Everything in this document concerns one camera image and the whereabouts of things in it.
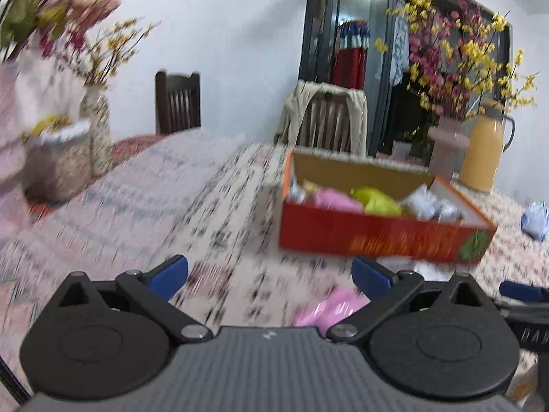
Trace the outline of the white snack packet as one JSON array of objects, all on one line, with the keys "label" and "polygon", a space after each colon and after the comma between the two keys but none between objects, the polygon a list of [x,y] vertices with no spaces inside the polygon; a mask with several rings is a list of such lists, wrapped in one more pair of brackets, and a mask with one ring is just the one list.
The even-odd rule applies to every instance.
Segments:
[{"label": "white snack packet", "polygon": [[289,201],[295,204],[303,204],[307,201],[308,194],[298,182],[290,184]]}]

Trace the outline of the pink snack packet large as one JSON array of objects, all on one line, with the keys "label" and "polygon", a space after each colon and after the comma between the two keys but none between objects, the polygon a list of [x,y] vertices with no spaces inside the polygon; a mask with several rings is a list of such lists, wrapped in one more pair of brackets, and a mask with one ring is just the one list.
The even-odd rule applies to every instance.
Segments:
[{"label": "pink snack packet large", "polygon": [[312,194],[312,203],[315,207],[363,214],[364,206],[349,195],[333,188],[323,188]]}]

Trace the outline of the pink glass vase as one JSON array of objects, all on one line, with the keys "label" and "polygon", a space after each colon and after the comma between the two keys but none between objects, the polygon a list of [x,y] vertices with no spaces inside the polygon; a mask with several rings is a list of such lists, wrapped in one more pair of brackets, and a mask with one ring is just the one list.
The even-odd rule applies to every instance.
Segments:
[{"label": "pink glass vase", "polygon": [[458,152],[466,151],[470,139],[463,133],[463,122],[442,116],[438,125],[430,127],[428,138],[434,142],[429,172],[446,181],[453,177]]}]

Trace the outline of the yellow and red flower branches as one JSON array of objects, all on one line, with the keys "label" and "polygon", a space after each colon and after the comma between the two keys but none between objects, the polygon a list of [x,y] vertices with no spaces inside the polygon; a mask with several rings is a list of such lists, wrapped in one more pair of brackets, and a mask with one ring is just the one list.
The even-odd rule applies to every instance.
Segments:
[{"label": "yellow and red flower branches", "polygon": [[508,27],[505,15],[488,20],[475,0],[458,0],[447,12],[434,0],[398,0],[386,15],[404,23],[408,90],[434,121],[485,114],[481,101],[489,95],[506,114],[535,105],[537,75],[519,72],[525,50],[511,61],[496,57],[497,37]]}]

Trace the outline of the red blue hanging garment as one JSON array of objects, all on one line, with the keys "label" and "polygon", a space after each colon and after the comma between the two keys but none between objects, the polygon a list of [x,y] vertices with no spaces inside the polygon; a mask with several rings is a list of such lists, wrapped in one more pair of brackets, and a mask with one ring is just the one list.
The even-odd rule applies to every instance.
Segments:
[{"label": "red blue hanging garment", "polygon": [[344,21],[337,29],[331,84],[360,89],[365,85],[370,25],[366,20]]}]

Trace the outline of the clear seed container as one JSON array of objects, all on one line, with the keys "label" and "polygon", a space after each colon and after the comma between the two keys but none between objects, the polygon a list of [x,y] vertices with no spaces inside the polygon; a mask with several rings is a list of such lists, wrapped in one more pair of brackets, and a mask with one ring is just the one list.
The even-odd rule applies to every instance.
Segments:
[{"label": "clear seed container", "polygon": [[50,115],[25,134],[25,191],[30,198],[65,202],[89,185],[90,122]]}]

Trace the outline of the blue white plastic bag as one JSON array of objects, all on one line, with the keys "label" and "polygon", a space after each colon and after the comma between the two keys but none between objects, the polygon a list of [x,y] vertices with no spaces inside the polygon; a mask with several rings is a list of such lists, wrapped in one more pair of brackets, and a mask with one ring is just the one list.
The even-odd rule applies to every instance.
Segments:
[{"label": "blue white plastic bag", "polygon": [[521,231],[533,240],[542,242],[549,230],[548,204],[545,202],[531,203],[520,219]]}]

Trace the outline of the yellow twig branches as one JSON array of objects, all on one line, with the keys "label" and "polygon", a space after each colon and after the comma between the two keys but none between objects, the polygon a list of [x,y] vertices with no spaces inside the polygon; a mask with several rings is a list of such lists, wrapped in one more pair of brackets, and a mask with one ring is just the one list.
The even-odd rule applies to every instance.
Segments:
[{"label": "yellow twig branches", "polygon": [[139,20],[133,18],[98,30],[95,37],[70,32],[57,58],[63,69],[70,70],[87,87],[106,88],[118,69],[137,54],[138,44],[158,26],[158,23],[140,26]]}]

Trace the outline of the pink snack packet small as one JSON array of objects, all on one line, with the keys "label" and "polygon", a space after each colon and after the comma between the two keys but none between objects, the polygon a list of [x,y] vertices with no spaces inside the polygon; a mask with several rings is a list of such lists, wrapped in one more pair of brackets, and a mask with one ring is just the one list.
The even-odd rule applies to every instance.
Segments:
[{"label": "pink snack packet small", "polygon": [[364,294],[337,288],[321,302],[311,304],[295,314],[292,325],[297,328],[316,327],[324,335],[338,322],[370,303]]}]

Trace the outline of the silver foil snack packet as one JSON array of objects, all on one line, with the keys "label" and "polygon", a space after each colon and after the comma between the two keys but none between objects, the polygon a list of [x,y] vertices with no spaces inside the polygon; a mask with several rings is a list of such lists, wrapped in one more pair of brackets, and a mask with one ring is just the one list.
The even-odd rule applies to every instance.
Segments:
[{"label": "silver foil snack packet", "polygon": [[426,184],[405,197],[399,206],[413,218],[422,221],[461,223],[464,220],[464,213],[455,203],[439,197]]}]

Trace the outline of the patterned folded cloth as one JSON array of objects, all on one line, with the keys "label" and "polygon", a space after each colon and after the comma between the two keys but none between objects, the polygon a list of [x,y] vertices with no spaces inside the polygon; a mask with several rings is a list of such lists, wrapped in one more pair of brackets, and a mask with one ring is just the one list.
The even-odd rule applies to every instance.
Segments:
[{"label": "patterned folded cloth", "polygon": [[205,185],[244,143],[194,129],[118,165],[1,247],[1,356],[18,377],[21,342],[72,271],[105,280],[145,269]]}]

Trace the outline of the green snack bar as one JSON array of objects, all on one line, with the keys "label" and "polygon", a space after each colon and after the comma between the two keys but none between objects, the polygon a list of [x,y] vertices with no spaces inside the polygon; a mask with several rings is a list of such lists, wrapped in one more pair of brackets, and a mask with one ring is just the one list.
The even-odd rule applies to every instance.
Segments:
[{"label": "green snack bar", "polygon": [[402,207],[385,193],[373,187],[358,187],[350,191],[351,197],[363,205],[366,215],[400,217]]}]

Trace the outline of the yellow thermos jug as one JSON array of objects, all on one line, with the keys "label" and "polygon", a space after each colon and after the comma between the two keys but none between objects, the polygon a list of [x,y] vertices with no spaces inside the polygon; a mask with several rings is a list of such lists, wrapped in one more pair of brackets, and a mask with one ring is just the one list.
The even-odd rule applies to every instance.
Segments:
[{"label": "yellow thermos jug", "polygon": [[489,194],[493,188],[502,154],[515,137],[515,120],[506,114],[504,105],[484,98],[483,114],[476,117],[470,133],[459,181],[464,186]]}]

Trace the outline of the dark wooden chair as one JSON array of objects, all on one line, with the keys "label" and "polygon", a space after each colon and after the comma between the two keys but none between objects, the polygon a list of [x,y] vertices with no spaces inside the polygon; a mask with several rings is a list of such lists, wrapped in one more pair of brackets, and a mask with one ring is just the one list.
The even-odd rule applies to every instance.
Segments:
[{"label": "dark wooden chair", "polygon": [[169,135],[201,127],[200,74],[173,75],[160,70],[154,77],[156,132]]}]

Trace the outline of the calligraphy tablecloth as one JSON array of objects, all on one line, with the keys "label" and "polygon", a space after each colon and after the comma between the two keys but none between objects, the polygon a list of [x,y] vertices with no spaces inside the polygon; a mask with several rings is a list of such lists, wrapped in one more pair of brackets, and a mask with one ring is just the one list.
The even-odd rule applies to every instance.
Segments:
[{"label": "calligraphy tablecloth", "polygon": [[[278,245],[284,146],[251,144],[208,181],[151,260],[175,254],[189,277],[171,303],[212,329],[220,325],[282,327],[296,311],[336,288],[354,290],[349,257],[304,254]],[[480,264],[465,267],[490,296],[503,280],[548,288],[548,237],[520,230],[520,206],[496,189],[471,191],[452,181],[498,225]]]}]

